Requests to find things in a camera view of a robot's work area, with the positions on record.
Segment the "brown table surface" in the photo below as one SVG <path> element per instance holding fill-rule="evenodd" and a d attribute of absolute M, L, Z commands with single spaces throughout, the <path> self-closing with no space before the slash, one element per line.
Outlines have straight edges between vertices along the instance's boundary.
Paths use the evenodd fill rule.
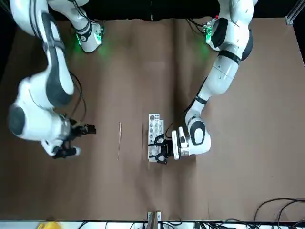
<path fill-rule="evenodd" d="M 148 113 L 160 113 L 165 126 L 179 117 L 217 53 L 185 20 L 105 25 L 104 45 L 86 54 L 70 24 L 59 23 L 67 65 L 83 85 L 85 121 L 97 127 L 74 142 L 82 154 L 65 160 L 7 128 L 19 81 L 46 68 L 40 41 L 17 31 L 0 86 L 0 219 L 145 220 L 160 210 L 163 220 L 251 220 L 265 200 L 305 198 L 305 69 L 284 19 L 251 23 L 250 57 L 202 114 L 211 150 L 166 166 L 147 161 Z M 61 111 L 70 113 L 77 97 Z M 284 203 L 265 206 L 258 220 L 275 220 Z M 301 210 L 290 207 L 283 220 L 299 220 Z"/>

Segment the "metal bracket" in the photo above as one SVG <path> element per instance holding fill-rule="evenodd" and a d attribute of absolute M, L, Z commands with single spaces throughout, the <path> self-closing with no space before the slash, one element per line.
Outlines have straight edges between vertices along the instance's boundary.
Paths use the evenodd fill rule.
<path fill-rule="evenodd" d="M 294 19 L 298 16 L 298 14 L 302 11 L 305 6 L 305 0 L 299 0 L 289 11 L 288 15 L 285 16 L 285 20 L 287 25 L 293 25 Z"/>

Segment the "green led light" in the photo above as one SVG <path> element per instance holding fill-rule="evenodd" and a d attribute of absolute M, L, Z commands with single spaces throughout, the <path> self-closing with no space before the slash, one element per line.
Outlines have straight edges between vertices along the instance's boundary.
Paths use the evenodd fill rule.
<path fill-rule="evenodd" d="M 96 39 L 97 43 L 98 44 L 101 44 L 102 43 L 102 38 L 101 38 L 101 35 L 100 34 L 94 34 L 94 38 Z"/>
<path fill-rule="evenodd" d="M 81 45 L 81 41 L 80 41 L 78 35 L 76 35 L 76 37 L 77 37 L 77 40 L 78 40 L 78 44 Z"/>
<path fill-rule="evenodd" d="M 211 42 L 211 34 L 208 33 L 206 36 L 205 36 L 205 43 L 210 43 Z"/>

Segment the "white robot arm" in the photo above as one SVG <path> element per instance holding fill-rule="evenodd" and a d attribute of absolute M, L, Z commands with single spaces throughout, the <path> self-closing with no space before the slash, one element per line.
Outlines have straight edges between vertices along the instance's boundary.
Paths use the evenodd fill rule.
<path fill-rule="evenodd" d="M 64 45 L 56 22 L 48 12 L 47 1 L 10 0 L 10 8 L 16 23 L 42 40 L 48 66 L 45 71 L 21 81 L 17 99 L 9 110 L 9 129 L 20 138 L 40 141 L 50 156 L 78 155 L 79 148 L 66 148 L 64 143 L 94 133 L 95 128 L 91 125 L 73 127 L 74 120 L 53 110 L 71 101 L 74 87 L 64 57 Z"/>
<path fill-rule="evenodd" d="M 257 0 L 218 0 L 219 18 L 212 23 L 210 46 L 219 49 L 217 59 L 185 115 L 188 139 L 183 128 L 172 131 L 173 156 L 197 155 L 207 152 L 211 147 L 211 137 L 201 119 L 201 112 L 213 95 L 227 91 L 234 79 L 240 61 L 249 42 L 248 25 L 253 17 Z"/>

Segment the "yellow object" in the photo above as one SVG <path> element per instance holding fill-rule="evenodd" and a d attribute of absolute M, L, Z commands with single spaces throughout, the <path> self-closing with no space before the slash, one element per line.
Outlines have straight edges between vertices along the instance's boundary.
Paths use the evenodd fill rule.
<path fill-rule="evenodd" d="M 56 222 L 41 223 L 37 229 L 61 229 L 61 226 Z"/>

